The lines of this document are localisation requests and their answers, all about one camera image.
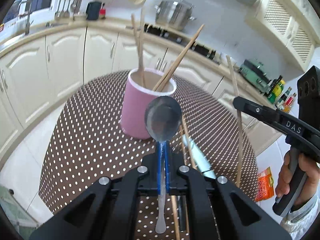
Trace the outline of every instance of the metal screw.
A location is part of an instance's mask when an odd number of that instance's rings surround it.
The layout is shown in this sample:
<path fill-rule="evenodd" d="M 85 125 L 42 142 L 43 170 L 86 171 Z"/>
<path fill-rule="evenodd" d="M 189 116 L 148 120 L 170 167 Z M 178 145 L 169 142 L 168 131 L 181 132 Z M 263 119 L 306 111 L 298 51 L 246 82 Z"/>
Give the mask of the metal screw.
<path fill-rule="evenodd" d="M 110 182 L 110 179 L 107 178 L 107 177 L 101 177 L 101 178 L 99 179 L 99 183 L 100 183 L 101 185 L 107 185 L 109 182 Z"/>
<path fill-rule="evenodd" d="M 186 173 L 186 172 L 190 171 L 190 168 L 188 166 L 183 165 L 183 166 L 179 167 L 179 171 Z"/>
<path fill-rule="evenodd" d="M 139 166 L 137 171 L 139 173 L 146 173 L 148 171 L 148 168 L 146 166 Z"/>
<path fill-rule="evenodd" d="M 226 183 L 228 182 L 228 179 L 227 179 L 225 176 L 220 176 L 220 177 L 218 178 L 218 182 L 219 182 L 220 184 L 226 184 Z"/>

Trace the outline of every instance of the human hand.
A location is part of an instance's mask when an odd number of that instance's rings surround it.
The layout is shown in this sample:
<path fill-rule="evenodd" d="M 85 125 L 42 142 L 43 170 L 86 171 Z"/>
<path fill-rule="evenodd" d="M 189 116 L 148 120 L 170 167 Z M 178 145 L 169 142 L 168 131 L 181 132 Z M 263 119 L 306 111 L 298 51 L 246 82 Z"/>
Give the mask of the human hand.
<path fill-rule="evenodd" d="M 308 178 L 303 186 L 303 189 L 299 197 L 294 202 L 294 206 L 302 206 L 309 201 L 310 198 L 316 193 L 319 178 L 320 178 L 320 169 L 317 166 L 316 162 L 309 157 L 305 156 L 303 153 L 299 155 L 299 167 L 304 171 Z M 284 164 L 282 165 L 281 171 L 279 173 L 278 185 L 276 187 L 277 197 L 282 197 L 287 195 L 290 191 L 289 183 L 292 179 L 292 172 L 289 170 L 290 155 L 289 151 L 284 156 Z"/>

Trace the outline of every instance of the kitchen countertop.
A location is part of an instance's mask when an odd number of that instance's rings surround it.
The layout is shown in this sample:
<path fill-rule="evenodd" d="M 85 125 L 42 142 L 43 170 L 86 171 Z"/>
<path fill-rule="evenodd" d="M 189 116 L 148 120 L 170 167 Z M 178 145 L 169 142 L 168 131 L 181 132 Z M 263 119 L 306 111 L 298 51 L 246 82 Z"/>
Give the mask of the kitchen countertop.
<path fill-rule="evenodd" d="M 106 30 L 126 34 L 129 36 L 133 36 L 133 31 L 130 28 L 126 28 L 126 26 L 131 26 L 131 22 L 128 20 L 119 19 L 119 18 L 107 17 L 105 20 L 98 20 L 98 21 L 86 21 L 86 20 L 72 21 L 72 20 L 63 19 L 60 21 L 52 21 L 50 23 L 53 24 L 52 27 L 45 27 L 44 24 L 34 26 L 33 28 L 30 28 L 29 35 L 24 36 L 23 34 L 21 34 L 19 36 L 12 37 L 11 39 L 9 40 L 7 39 L 6 41 L 2 42 L 2 44 L 0 45 L 0 58 L 6 55 L 7 53 L 9 53 L 10 51 L 16 49 L 17 47 L 23 44 L 26 44 L 28 42 L 31 42 L 33 40 L 39 39 L 46 35 L 54 34 L 61 31 L 76 29 L 76 28 L 91 27 L 91 28 L 98 28 L 98 29 L 106 29 Z M 170 29 L 170 31 L 188 38 L 184 33 L 180 33 L 172 29 Z M 172 41 L 166 40 L 164 38 L 157 37 L 152 34 L 146 33 L 144 39 L 146 41 L 156 42 L 164 46 L 167 46 L 170 49 L 176 51 L 177 53 L 180 53 L 183 50 L 183 46 L 177 43 L 174 43 Z M 212 60 L 202 56 L 201 54 L 191 50 L 187 52 L 187 56 L 190 59 L 205 65 L 207 68 L 210 68 L 213 71 L 217 72 L 218 74 L 223 75 L 231 80 L 230 71 L 227 66 L 223 64 L 217 64 Z M 247 93 L 249 93 L 260 104 L 271 107 L 273 109 L 275 108 L 274 105 L 272 105 L 267 98 L 262 96 L 240 74 L 236 73 L 236 79 L 237 79 L 238 87 L 242 88 Z"/>

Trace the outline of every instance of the wooden chopstick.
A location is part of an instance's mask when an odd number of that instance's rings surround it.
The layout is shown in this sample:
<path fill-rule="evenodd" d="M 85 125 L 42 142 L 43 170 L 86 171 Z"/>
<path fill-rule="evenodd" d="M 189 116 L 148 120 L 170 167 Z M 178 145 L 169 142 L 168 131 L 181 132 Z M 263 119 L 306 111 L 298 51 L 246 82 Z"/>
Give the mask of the wooden chopstick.
<path fill-rule="evenodd" d="M 144 77 L 144 67 L 143 67 L 143 35 L 144 35 L 144 9 L 142 7 L 141 14 L 140 14 L 140 35 L 139 35 L 139 71 L 140 71 L 142 86 L 146 87 L 146 80 Z"/>
<path fill-rule="evenodd" d="M 189 136 L 189 131 L 188 131 L 188 127 L 187 127 L 187 123 L 186 123 L 186 119 L 184 118 L 184 115 L 182 115 L 182 126 L 183 126 L 183 131 L 188 139 L 188 152 L 189 152 L 189 156 L 190 156 L 190 160 L 191 160 L 191 166 L 192 168 L 196 169 L 196 163 L 195 160 L 193 159 L 192 156 L 192 151 L 191 151 L 191 144 L 190 144 L 190 136 Z"/>
<path fill-rule="evenodd" d="M 137 52 L 138 52 L 138 58 L 139 58 L 138 74 L 141 77 L 141 84 L 140 85 L 145 88 L 146 84 L 145 84 L 145 79 L 144 79 L 143 59 L 141 57 L 141 52 L 140 52 L 140 42 L 141 42 L 142 37 L 138 37 L 138 30 L 137 30 L 134 14 L 131 15 L 131 24 L 133 27 L 133 36 L 134 36 L 134 40 L 137 45 Z"/>
<path fill-rule="evenodd" d="M 172 211 L 173 211 L 173 221 L 174 221 L 174 231 L 176 233 L 176 240 L 180 240 L 180 230 L 177 212 L 177 199 L 176 196 L 171 196 Z"/>
<path fill-rule="evenodd" d="M 230 56 L 226 55 L 229 70 L 230 70 L 230 75 L 232 79 L 232 84 L 233 84 L 233 90 L 235 93 L 235 96 L 239 96 L 239 90 L 238 90 L 238 85 L 237 85 L 237 80 L 235 76 L 235 72 L 232 67 L 231 63 L 231 58 Z M 242 116 L 241 112 L 237 110 L 237 123 L 238 123 L 238 138 L 239 138 L 239 156 L 238 156 L 238 167 L 237 167 L 237 178 L 236 178 L 236 185 L 237 187 L 240 187 L 240 182 L 241 182 L 241 170 L 242 170 L 242 158 L 243 158 L 243 131 L 242 131 Z"/>
<path fill-rule="evenodd" d="M 174 71 L 177 69 L 177 67 L 179 66 L 179 64 L 181 63 L 182 59 L 184 58 L 184 56 L 186 55 L 186 53 L 188 52 L 188 50 L 190 49 L 190 47 L 193 45 L 193 43 L 196 41 L 196 38 L 198 38 L 200 32 L 202 31 L 204 25 L 202 24 L 201 27 L 198 29 L 198 31 L 196 32 L 196 34 L 191 38 L 190 42 L 188 43 L 188 45 L 183 49 L 183 51 L 179 54 L 179 56 L 177 57 L 177 59 L 175 60 L 175 62 L 172 63 L 172 65 L 170 66 L 170 68 L 168 68 L 164 75 L 160 78 L 160 80 L 158 81 L 158 83 L 154 86 L 153 91 L 162 91 L 164 89 L 164 87 L 166 86 L 166 84 L 168 83 L 168 81 L 170 80 L 170 78 L 172 77 Z"/>

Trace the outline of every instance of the round table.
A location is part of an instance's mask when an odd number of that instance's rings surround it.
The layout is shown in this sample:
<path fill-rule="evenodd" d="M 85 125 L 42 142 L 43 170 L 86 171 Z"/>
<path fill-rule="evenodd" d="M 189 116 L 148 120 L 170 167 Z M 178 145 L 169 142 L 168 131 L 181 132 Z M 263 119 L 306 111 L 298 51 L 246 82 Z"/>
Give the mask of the round table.
<path fill-rule="evenodd" d="M 39 195 L 56 213 L 86 190 L 99 177 L 119 178 L 153 153 L 153 139 L 136 140 L 120 126 L 128 71 L 112 73 L 90 81 L 69 98 L 57 120 L 44 158 Z M 193 83 L 174 76 L 179 102 L 192 139 L 206 155 L 217 175 L 235 181 L 238 160 L 238 130 L 233 114 L 212 95 Z M 180 135 L 171 140 L 181 144 Z M 254 152 L 244 135 L 241 189 L 251 199 L 257 191 Z M 157 235 L 157 198 L 141 197 L 135 239 L 175 239 L 170 198 L 165 205 L 167 230 Z M 186 232 L 181 238 L 188 239 Z"/>

